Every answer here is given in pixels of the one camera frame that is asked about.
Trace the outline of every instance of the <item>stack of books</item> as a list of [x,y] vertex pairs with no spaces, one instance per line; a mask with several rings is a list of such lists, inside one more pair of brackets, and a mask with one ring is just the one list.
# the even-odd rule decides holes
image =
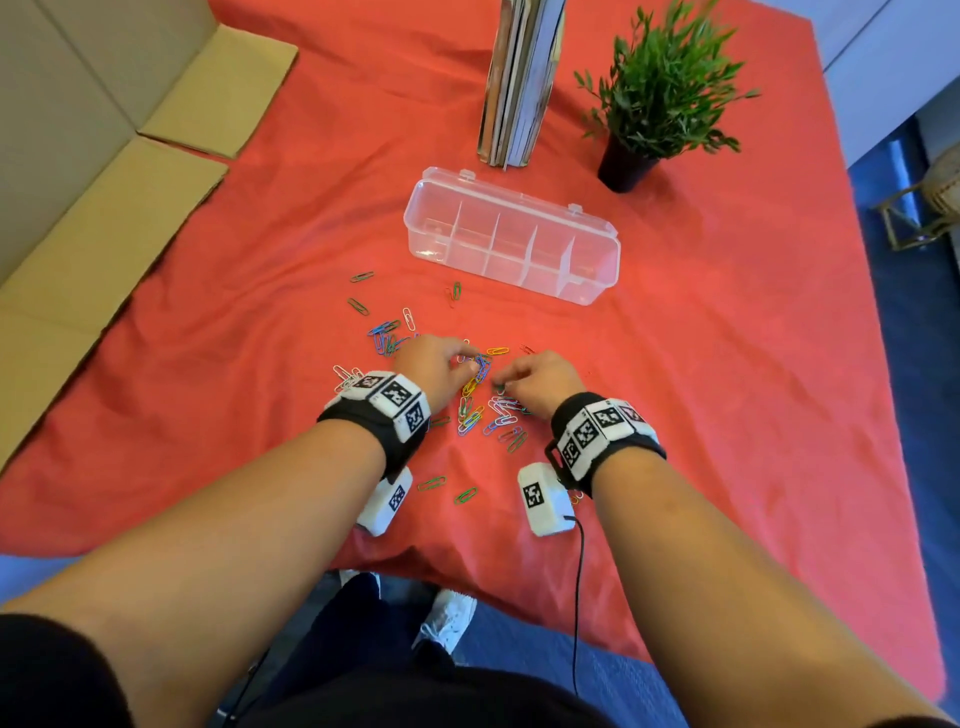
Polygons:
[[477,154],[490,166],[530,160],[564,37],[565,0],[501,0]]

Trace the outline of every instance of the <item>left hand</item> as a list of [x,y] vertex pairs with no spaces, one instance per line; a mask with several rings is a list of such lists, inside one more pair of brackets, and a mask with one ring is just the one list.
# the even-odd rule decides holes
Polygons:
[[478,353],[479,349],[462,339],[423,334],[405,342],[396,353],[395,370],[423,390],[430,412],[437,413],[480,371],[480,365],[472,360],[451,369],[450,359],[457,354],[476,356]]

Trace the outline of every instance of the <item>wristband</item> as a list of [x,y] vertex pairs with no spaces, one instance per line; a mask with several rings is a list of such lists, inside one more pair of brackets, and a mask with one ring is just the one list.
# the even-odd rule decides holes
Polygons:
[[[554,440],[544,451],[567,490],[593,495],[593,476],[624,448],[643,448],[666,459],[657,432],[624,400],[581,392],[565,400],[550,420]],[[558,460],[554,450],[560,454]]]
[[329,401],[317,422],[346,420],[366,429],[383,448],[383,477],[394,483],[426,437],[429,419],[426,395],[410,379],[369,372]]

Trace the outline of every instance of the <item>black plant pot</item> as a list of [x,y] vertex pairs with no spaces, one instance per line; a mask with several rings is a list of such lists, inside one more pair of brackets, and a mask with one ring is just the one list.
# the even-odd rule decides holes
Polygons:
[[630,192],[659,161],[631,152],[611,134],[597,177],[613,192]]

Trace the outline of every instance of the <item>cardboard flap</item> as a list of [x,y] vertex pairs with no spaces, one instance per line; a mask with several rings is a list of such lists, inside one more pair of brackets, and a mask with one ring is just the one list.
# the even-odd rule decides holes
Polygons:
[[37,0],[139,127],[213,36],[205,0]]
[[0,288],[0,307],[99,335],[226,172],[135,137]]
[[221,25],[140,132],[235,158],[296,57],[295,45]]
[[0,3],[0,283],[134,137],[33,3]]
[[0,308],[0,466],[16,452],[97,338]]

